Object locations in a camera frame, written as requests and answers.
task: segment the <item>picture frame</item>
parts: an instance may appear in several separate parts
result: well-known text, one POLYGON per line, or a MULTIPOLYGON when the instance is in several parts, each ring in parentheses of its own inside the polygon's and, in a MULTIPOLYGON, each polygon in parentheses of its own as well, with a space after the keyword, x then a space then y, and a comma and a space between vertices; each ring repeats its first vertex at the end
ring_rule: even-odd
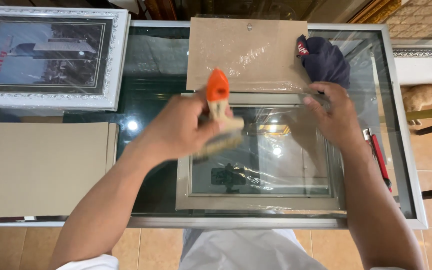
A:
MULTIPOLYGON (((229 95, 229 104, 236 110, 238 108, 279 108, 287 109, 300 107, 303 104, 303 97, 306 94, 269 94, 269 93, 232 93, 229 95)), ((315 98, 325 107, 327 101, 323 98, 315 98)), ((321 137, 321 142, 324 144, 325 158, 327 170, 327 181, 329 193, 324 194, 297 194, 297 193, 246 193, 246 192, 195 192, 194 181, 197 181, 198 186, 202 182, 208 183, 208 179, 194 178, 194 163, 193 157, 184 156, 177 160, 177 180, 176 180, 176 210, 192 209, 192 210, 237 210, 237 211, 265 211, 265 210, 283 210, 283 211, 344 211, 345 192, 343 183, 343 167, 342 157, 339 150, 329 143, 325 138, 321 137)), ((256 142, 257 147, 262 145, 262 142, 256 142)), ((235 160, 227 160, 227 162, 236 162, 235 160)), ((238 164, 239 167, 245 167, 244 164, 238 164)), ((215 169, 206 169, 206 175, 211 178, 212 185, 223 186, 224 183, 217 182, 219 179, 213 179, 215 169)), ((261 174, 269 172, 266 167, 258 169, 261 174)), ((297 185, 297 177, 294 181, 291 180, 291 185, 297 185)), ((234 189, 242 187, 244 183, 234 182, 234 189)))
POLYGON ((125 9, 0 6, 0 107, 116 111, 125 9))

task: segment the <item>glass table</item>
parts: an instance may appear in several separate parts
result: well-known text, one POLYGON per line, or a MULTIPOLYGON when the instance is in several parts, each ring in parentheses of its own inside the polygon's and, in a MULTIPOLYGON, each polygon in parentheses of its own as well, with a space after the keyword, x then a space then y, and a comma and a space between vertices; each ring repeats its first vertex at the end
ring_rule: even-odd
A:
MULTIPOLYGON (((172 95, 192 93, 186 90, 189 26, 188 21, 132 21, 118 111, 65 111, 63 123, 117 123, 119 157, 127 143, 141 133, 172 95), (130 128, 130 122, 136 122, 137 128, 130 128)), ((339 46, 349 61, 351 86, 347 91, 355 102, 361 128, 371 128, 382 145, 393 196, 407 222, 412 229, 427 228, 409 132, 402 120, 405 113, 386 26, 309 23, 308 28, 310 37, 327 38, 339 46)), ((327 156, 325 140, 298 140, 299 133, 291 132, 290 123, 295 121, 271 124, 271 116, 291 119, 303 114, 303 108, 234 106, 233 110, 251 122, 252 130, 246 130, 247 136, 239 148, 192 163, 192 178, 201 181, 191 182, 191 193, 200 198, 226 194, 272 200, 333 199, 337 206, 178 207, 181 168, 174 160, 159 164, 147 174, 128 227, 347 228, 342 179, 331 180, 328 172, 333 171, 327 169, 334 164, 333 169, 341 172, 342 165, 318 158, 327 156), (305 145, 313 145, 315 150, 308 150, 305 145), (289 148, 297 151, 286 153, 289 148)), ((0 109, 0 122, 16 122, 12 115, 14 110, 0 109)), ((307 132, 313 132, 307 138, 319 136, 314 127, 307 132)), ((335 160, 340 159, 337 152, 332 155, 335 160)))

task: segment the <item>white ornate frame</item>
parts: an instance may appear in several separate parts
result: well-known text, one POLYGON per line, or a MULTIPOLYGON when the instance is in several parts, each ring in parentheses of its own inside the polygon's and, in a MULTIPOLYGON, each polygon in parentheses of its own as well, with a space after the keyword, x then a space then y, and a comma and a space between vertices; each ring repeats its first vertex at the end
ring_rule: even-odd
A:
POLYGON ((0 16, 113 20, 102 95, 0 92, 0 107, 117 110, 131 19, 127 10, 0 6, 0 16))

